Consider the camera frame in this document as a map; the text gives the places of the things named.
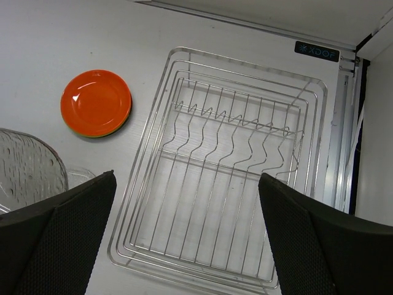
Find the clear glass plate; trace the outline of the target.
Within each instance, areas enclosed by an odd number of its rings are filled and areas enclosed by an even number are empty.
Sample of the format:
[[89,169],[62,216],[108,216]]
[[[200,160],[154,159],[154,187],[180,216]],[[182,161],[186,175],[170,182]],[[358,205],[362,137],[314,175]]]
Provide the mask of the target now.
[[68,188],[70,189],[96,177],[90,170],[81,167],[68,167],[66,172],[68,176]]

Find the orange plate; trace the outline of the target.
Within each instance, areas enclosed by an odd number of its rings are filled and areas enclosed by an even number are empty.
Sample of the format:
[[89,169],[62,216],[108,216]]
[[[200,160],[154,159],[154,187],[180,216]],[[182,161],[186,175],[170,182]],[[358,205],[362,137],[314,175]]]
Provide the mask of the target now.
[[65,87],[60,101],[61,116],[90,124],[108,124],[128,119],[132,96],[117,74],[93,69],[79,74]]

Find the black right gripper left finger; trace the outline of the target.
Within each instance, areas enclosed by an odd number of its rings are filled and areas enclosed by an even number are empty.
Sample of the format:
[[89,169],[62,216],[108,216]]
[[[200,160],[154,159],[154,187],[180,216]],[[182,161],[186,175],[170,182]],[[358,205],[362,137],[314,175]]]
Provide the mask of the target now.
[[1,215],[1,294],[85,294],[117,188],[112,170]]

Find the green plate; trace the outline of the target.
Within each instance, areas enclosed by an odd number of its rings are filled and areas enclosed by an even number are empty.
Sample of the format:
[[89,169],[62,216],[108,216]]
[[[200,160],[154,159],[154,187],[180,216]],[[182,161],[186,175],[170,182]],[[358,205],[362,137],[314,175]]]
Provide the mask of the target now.
[[128,119],[122,122],[114,122],[108,124],[90,124],[80,120],[66,120],[66,126],[78,136],[85,138],[103,138],[112,135],[121,130],[127,123]]

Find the smoky grey glass plate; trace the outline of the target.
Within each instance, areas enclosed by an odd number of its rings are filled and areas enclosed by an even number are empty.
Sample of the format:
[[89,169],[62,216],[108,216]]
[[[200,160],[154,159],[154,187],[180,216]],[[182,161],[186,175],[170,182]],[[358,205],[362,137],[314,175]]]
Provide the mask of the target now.
[[26,133],[1,129],[1,214],[68,188],[66,167],[48,144]]

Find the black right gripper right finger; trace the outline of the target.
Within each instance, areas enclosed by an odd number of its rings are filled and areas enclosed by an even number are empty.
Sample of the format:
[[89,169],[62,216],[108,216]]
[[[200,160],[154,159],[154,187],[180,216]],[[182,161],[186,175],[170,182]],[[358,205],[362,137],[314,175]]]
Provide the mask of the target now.
[[262,173],[260,204],[282,294],[392,294],[392,227]]

